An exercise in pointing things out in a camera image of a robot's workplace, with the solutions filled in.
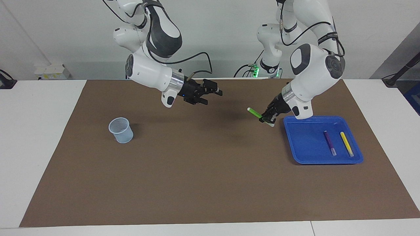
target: brown paper mat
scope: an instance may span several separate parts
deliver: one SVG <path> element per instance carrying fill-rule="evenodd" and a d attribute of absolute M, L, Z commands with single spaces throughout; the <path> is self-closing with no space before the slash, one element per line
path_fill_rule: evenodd
<path fill-rule="evenodd" d="M 262 112 L 286 80 L 218 81 L 209 105 L 132 81 L 88 81 L 21 227 L 420 218 L 356 102 L 340 81 L 313 100 L 315 115 L 344 117 L 365 161 L 304 166 L 282 119 Z M 116 117 L 134 139 L 118 144 Z"/>

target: table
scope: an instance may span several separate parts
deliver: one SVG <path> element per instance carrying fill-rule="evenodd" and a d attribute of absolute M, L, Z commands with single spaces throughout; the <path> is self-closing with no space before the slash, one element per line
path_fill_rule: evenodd
<path fill-rule="evenodd" d="M 0 91 L 0 235 L 418 235 L 420 219 L 18 228 L 86 81 L 20 81 Z M 420 205 L 420 117 L 398 89 L 346 80 L 402 182 Z"/>

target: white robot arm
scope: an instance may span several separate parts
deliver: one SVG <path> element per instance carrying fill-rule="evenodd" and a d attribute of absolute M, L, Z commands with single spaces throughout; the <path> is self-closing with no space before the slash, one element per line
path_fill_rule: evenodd
<path fill-rule="evenodd" d="M 177 96 L 193 105 L 207 105 L 202 95 L 223 95 L 217 83 L 204 79 L 198 84 L 192 76 L 187 78 L 181 70 L 166 66 L 175 64 L 166 61 L 181 48 L 182 36 L 159 0 L 117 0 L 117 3 L 128 25 L 117 28 L 113 35 L 118 45 L 132 52 L 126 63 L 129 79 L 161 91 L 162 103 L 168 108 Z"/>
<path fill-rule="evenodd" d="M 274 123 L 279 114 L 290 111 L 293 111 L 297 119 L 313 116 L 311 100 L 335 85 L 343 75 L 345 67 L 344 48 L 338 39 L 326 0 L 277 0 L 277 2 L 281 4 L 278 11 L 280 43 L 274 45 L 275 49 L 279 50 L 280 45 L 296 44 L 300 36 L 309 29 L 319 40 L 318 46 L 303 44 L 292 53 L 290 64 L 296 78 L 282 89 L 281 94 L 274 98 L 262 114 L 260 121 L 267 123 Z M 302 32 L 297 26 L 297 21 L 302 22 L 308 29 Z M 270 59 L 274 57 L 273 53 L 270 54 L 270 50 L 266 55 Z M 270 60 L 266 60 L 263 56 L 260 61 L 263 69 L 278 66 L 276 64 L 278 60 L 272 60 L 273 62 L 268 65 L 267 61 Z"/>

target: white wall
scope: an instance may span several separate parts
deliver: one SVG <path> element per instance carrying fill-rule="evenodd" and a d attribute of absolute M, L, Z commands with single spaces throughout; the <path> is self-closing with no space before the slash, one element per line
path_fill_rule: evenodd
<path fill-rule="evenodd" d="M 2 1 L 48 61 L 64 63 L 74 79 L 124 77 L 121 67 L 129 52 L 117 46 L 112 38 L 113 29 L 122 23 L 101 0 Z M 276 22 L 274 0 L 161 2 L 183 35 L 183 47 L 171 60 L 205 50 L 214 61 L 216 77 L 233 76 L 239 66 L 253 62 L 262 50 L 256 38 L 259 25 Z M 347 52 L 344 78 L 370 78 L 420 21 L 418 0 L 330 0 L 329 3 Z M 5 27 L 10 30 L 2 23 L 1 32 Z M 306 41 L 316 43 L 310 32 L 302 39 Z M 0 42 L 6 47 L 20 45 L 14 37 L 0 36 Z M 294 48 L 285 49 L 285 55 Z M 0 66 L 6 70 L 19 71 L 21 65 L 35 62 L 29 59 L 34 54 L 23 48 L 8 52 L 14 57 L 11 62 L 1 50 Z M 292 77 L 288 61 L 287 56 L 282 58 L 283 77 Z M 207 68 L 205 57 L 184 63 L 184 72 L 197 69 L 194 65 Z M 29 79 L 28 72 L 16 74 L 21 79 Z"/>
<path fill-rule="evenodd" d="M 34 64 L 49 64 L 42 51 L 0 0 L 0 69 L 14 79 L 33 79 Z"/>

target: plastic cup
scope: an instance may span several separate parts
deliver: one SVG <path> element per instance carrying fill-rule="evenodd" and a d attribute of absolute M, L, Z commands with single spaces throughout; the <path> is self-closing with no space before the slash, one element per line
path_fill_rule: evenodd
<path fill-rule="evenodd" d="M 115 118 L 108 125 L 109 132 L 111 132 L 117 142 L 128 143 L 133 139 L 133 131 L 130 127 L 130 122 L 124 118 Z"/>

